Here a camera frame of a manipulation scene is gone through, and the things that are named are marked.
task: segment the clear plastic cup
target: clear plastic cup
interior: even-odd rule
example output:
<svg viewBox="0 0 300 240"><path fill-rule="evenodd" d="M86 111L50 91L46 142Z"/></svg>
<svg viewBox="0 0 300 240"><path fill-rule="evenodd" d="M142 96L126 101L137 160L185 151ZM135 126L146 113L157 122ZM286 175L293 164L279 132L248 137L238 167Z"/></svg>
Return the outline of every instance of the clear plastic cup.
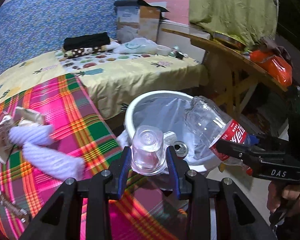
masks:
<svg viewBox="0 0 300 240"><path fill-rule="evenodd" d="M131 168L139 174L152 176L166 167L162 131L153 126L141 125L132 139Z"/></svg>

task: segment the black cloth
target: black cloth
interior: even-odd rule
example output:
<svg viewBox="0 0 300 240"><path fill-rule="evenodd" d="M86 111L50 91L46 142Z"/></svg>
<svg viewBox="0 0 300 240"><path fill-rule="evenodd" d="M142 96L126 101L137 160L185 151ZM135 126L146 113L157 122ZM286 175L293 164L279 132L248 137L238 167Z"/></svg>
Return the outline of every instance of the black cloth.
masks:
<svg viewBox="0 0 300 240"><path fill-rule="evenodd" d="M84 35L75 38L66 38L63 44L65 50L79 48L94 48L110 44L110 38L107 33L97 33Z"/></svg>
<svg viewBox="0 0 300 240"><path fill-rule="evenodd" d="M300 240L300 214L285 218L276 234L278 240Z"/></svg>

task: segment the floor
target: floor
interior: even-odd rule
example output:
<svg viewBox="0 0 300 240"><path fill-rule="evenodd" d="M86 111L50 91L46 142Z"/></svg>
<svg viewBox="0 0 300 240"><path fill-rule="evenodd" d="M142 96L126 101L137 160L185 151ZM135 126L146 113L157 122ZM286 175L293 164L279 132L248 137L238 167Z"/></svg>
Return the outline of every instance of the floor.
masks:
<svg viewBox="0 0 300 240"><path fill-rule="evenodd" d="M209 172L207 178L218 181L223 178L231 178L269 224L270 213L266 207L268 185L270 183L268 180L248 176L245 172L242 172L239 166L227 166L223 172L215 168Z"/></svg>

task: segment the red label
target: red label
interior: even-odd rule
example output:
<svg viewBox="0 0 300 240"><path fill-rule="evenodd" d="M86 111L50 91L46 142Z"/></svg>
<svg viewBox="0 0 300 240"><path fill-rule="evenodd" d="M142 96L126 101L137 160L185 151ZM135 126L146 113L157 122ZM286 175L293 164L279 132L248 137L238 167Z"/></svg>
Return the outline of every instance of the red label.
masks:
<svg viewBox="0 0 300 240"><path fill-rule="evenodd" d="M232 141L235 143L243 143L246 139L248 133L245 129L234 119L230 121L230 125L226 129L226 131L221 135L220 139L224 139L227 141ZM219 153L216 149L215 144L210 147L210 150L222 161L225 161L229 158L228 155L223 153Z"/></svg>

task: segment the blue patterned wall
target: blue patterned wall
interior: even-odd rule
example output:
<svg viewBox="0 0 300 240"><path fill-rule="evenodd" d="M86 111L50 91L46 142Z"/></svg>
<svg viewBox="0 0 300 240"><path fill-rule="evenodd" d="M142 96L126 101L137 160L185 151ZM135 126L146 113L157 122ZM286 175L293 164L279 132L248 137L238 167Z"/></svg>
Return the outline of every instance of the blue patterned wall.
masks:
<svg viewBox="0 0 300 240"><path fill-rule="evenodd" d="M108 32L116 36L116 0L11 0L0 8L0 74L66 37Z"/></svg>

